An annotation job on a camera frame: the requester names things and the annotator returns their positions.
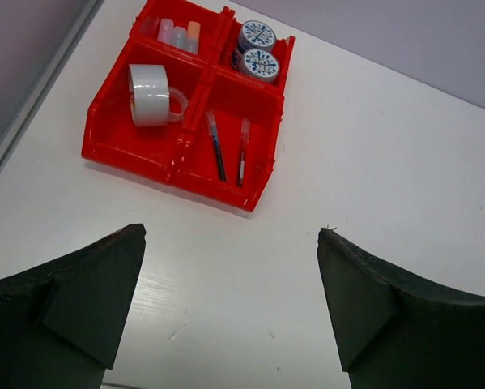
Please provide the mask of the small clear tape roll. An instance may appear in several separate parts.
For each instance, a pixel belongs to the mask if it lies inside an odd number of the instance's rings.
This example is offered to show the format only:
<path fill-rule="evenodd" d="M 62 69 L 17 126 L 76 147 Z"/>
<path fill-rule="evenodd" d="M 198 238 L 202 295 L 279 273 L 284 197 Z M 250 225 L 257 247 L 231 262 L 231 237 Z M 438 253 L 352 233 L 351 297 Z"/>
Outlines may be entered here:
<path fill-rule="evenodd" d="M 183 92 L 175 87 L 169 88 L 169 96 L 170 99 L 174 99 L 178 103 L 179 110 L 177 112 L 170 110 L 168 112 L 168 121 L 180 122 L 185 116 L 185 111 L 188 108 L 189 100 Z"/>

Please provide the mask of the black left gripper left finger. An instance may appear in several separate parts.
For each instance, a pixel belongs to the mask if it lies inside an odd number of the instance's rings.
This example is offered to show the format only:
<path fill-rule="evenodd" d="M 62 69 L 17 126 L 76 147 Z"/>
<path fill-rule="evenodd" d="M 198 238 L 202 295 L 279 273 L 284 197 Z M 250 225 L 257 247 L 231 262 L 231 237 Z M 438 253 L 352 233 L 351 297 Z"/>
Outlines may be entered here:
<path fill-rule="evenodd" d="M 143 224 L 0 279 L 0 388 L 98 388 L 146 249 Z"/>

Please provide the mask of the large clear tape roll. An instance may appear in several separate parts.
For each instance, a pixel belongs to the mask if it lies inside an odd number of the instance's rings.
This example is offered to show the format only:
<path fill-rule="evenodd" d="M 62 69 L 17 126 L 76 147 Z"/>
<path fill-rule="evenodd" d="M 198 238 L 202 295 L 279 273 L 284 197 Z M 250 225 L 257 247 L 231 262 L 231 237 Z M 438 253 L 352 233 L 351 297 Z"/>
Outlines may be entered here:
<path fill-rule="evenodd" d="M 170 95 L 164 66 L 129 64 L 129 94 L 136 127 L 167 125 Z"/>

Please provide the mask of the blue highlighter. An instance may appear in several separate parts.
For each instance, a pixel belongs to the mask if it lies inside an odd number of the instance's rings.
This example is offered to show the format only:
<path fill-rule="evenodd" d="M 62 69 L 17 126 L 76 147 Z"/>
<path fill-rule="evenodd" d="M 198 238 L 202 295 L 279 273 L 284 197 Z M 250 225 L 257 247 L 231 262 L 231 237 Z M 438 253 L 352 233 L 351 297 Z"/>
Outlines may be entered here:
<path fill-rule="evenodd" d="M 172 30 L 171 45 L 178 49 L 185 49 L 186 46 L 186 29 L 180 26 L 175 26 Z"/>

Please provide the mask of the orange capped highlighter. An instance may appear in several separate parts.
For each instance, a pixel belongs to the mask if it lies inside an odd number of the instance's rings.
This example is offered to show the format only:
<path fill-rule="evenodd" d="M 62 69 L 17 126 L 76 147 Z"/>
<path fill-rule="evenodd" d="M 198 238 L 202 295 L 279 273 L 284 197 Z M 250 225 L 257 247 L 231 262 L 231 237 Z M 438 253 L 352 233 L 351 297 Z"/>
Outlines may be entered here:
<path fill-rule="evenodd" d="M 198 54 L 201 24 L 189 21 L 186 29 L 185 50 L 192 54 Z"/>

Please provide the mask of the blue lidded jar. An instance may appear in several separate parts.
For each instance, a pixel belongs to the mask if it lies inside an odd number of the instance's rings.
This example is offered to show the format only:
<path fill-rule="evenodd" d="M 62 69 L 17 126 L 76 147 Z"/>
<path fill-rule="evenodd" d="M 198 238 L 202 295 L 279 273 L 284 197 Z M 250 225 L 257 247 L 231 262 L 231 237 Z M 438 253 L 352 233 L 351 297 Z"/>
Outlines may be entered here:
<path fill-rule="evenodd" d="M 276 34 L 269 25 L 257 20 L 248 20 L 241 25 L 236 47 L 241 53 L 250 49 L 271 52 L 276 42 Z"/>
<path fill-rule="evenodd" d="M 238 70 L 264 83 L 273 83 L 280 73 L 280 64 L 272 53 L 249 49 L 242 55 Z"/>

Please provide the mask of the red gel pen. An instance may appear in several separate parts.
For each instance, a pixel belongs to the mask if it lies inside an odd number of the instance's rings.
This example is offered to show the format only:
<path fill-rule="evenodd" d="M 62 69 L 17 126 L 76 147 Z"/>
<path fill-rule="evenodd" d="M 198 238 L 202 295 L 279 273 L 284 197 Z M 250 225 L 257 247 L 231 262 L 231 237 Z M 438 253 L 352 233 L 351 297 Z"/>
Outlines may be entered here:
<path fill-rule="evenodd" d="M 240 130 L 240 158 L 239 158 L 239 173 L 237 178 L 237 186 L 242 187 L 245 178 L 245 161 L 247 154 L 247 147 L 249 144 L 250 121 L 244 118 L 241 123 Z"/>

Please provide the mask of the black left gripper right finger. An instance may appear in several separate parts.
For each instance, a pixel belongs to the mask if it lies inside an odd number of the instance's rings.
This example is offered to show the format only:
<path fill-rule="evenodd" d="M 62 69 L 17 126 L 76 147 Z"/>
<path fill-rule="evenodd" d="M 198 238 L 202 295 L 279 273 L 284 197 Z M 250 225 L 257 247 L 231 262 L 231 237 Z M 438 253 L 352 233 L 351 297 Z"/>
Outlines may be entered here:
<path fill-rule="evenodd" d="M 353 388 L 485 388 L 485 297 L 368 253 L 331 229 L 317 259 Z"/>

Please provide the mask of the blue gel pen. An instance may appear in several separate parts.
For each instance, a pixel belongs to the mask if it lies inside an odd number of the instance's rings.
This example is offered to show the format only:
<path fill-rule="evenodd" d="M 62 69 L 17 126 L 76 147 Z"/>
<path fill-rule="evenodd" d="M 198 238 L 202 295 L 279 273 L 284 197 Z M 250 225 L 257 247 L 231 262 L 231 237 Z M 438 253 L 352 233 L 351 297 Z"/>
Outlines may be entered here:
<path fill-rule="evenodd" d="M 219 140 L 219 132 L 218 132 L 218 127 L 215 119 L 215 114 L 212 111 L 208 110 L 205 112 L 205 116 L 206 116 L 206 122 L 208 125 L 208 133 L 213 142 L 216 163 L 219 170 L 219 179 L 222 182 L 225 182 L 226 173 L 224 169 L 223 156 L 222 156 L 222 150 L 221 150 L 221 145 Z"/>

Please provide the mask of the pink highlighter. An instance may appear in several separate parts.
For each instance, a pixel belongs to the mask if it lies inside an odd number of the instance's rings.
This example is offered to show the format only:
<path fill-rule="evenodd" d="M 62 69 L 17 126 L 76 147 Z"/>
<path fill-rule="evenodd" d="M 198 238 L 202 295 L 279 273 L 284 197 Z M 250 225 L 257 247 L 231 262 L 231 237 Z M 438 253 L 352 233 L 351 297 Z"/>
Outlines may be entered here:
<path fill-rule="evenodd" d="M 172 42 L 173 29 L 173 21 L 171 19 L 162 18 L 160 20 L 157 41 L 163 42 L 165 44 L 170 44 Z"/>

